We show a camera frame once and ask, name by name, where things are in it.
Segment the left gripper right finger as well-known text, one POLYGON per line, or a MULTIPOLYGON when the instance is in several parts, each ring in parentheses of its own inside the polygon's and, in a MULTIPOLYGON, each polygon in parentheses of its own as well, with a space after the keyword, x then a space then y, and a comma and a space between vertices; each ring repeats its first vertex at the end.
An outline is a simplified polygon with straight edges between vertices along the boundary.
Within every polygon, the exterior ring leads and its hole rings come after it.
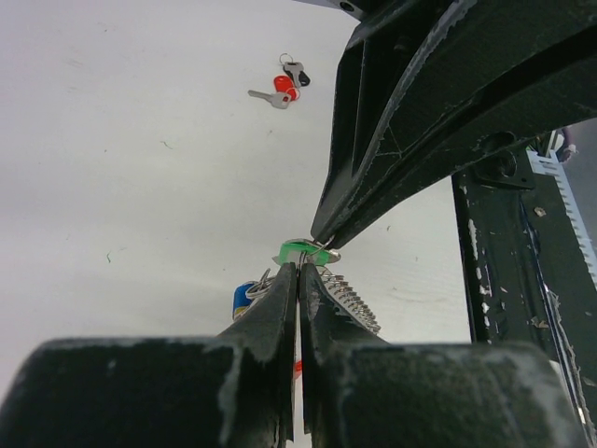
POLYGON ((548 358, 524 343, 391 344, 299 276, 303 421, 316 447, 583 447, 548 358))

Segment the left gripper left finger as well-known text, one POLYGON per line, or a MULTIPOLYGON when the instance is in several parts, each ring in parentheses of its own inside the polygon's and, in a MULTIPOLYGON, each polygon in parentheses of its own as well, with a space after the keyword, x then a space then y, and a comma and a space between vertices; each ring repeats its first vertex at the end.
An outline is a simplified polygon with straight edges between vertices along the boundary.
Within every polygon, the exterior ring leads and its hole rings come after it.
POLYGON ((5 447, 283 447, 294 438, 298 274, 213 337, 57 339, 1 407, 5 447))

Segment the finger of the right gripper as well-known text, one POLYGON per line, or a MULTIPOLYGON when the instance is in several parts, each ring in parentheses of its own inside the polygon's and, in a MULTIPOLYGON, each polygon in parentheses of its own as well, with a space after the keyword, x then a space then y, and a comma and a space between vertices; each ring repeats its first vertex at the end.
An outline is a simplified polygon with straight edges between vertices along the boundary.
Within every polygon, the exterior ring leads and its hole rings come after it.
POLYGON ((420 32, 401 29, 345 48, 336 76, 328 172, 311 229, 315 240, 334 234, 382 112, 419 47, 420 32))
POLYGON ((346 47, 420 32, 335 220, 341 247, 401 203, 496 152, 596 115, 592 1, 342 1, 346 47))

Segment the red tag key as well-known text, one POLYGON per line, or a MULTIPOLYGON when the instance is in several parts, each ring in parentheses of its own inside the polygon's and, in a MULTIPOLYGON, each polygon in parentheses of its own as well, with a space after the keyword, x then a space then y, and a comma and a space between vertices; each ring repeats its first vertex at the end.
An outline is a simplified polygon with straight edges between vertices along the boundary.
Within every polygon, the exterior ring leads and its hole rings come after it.
POLYGON ((295 60, 289 53, 285 52, 279 56, 279 64, 283 73, 273 79, 274 92, 249 90, 247 94, 251 98, 264 100, 276 109, 286 110, 291 103, 300 98, 300 90, 309 86, 312 81, 303 63, 295 60))

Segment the blue tag key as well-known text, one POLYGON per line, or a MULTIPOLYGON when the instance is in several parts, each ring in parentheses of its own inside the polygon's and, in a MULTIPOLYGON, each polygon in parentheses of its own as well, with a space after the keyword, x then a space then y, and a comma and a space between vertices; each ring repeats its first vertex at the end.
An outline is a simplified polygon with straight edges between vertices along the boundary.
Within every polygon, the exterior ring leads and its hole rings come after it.
POLYGON ((275 277, 271 276, 271 270, 267 269, 259 279, 238 286, 233 293, 232 320, 239 319, 252 305, 264 298, 274 279, 275 277))

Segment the green tag key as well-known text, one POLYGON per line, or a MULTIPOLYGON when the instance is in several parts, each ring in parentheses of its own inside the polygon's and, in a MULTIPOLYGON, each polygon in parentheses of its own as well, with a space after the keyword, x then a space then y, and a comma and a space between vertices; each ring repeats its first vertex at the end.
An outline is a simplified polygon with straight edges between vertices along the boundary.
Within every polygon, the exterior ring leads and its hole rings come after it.
POLYGON ((339 252, 307 239, 291 239, 283 242, 278 254, 272 258, 279 266, 286 263, 297 265, 311 263, 316 266, 326 266, 336 263, 340 259, 339 252))

